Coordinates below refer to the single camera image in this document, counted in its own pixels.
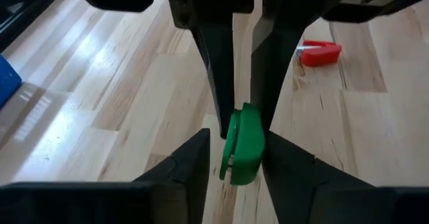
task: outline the red plastic object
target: red plastic object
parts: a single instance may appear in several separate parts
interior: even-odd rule
[[[305,49],[301,53],[301,63],[309,67],[335,64],[341,53],[341,46],[333,42],[304,40],[304,46],[321,46],[320,48]]]

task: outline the red clip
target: red clip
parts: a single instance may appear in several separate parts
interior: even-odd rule
[[[308,67],[335,64],[341,53],[341,46],[333,42],[304,40],[304,46],[320,46],[319,48],[304,49],[301,52],[301,63]]]

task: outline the hardwood floor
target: hardwood floor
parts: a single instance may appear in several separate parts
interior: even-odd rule
[[[340,43],[340,62],[292,59],[271,129],[371,184],[429,185],[428,6],[312,24],[304,38]],[[234,17],[237,107],[250,96],[260,13]],[[0,111],[1,184],[132,180],[209,127],[203,223],[276,223],[263,175],[239,188],[218,178],[223,140],[204,65],[168,0],[140,14],[57,0],[3,55],[24,84]]]

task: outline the green plastic object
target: green plastic object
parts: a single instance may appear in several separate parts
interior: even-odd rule
[[[259,111],[255,106],[245,103],[243,110],[235,110],[231,116],[220,179],[224,180],[227,169],[231,168],[232,185],[251,183],[261,165],[264,149],[265,137]]]

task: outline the blue object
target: blue object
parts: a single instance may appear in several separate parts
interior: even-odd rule
[[[14,71],[12,66],[0,54],[0,107],[21,86],[21,77]]]

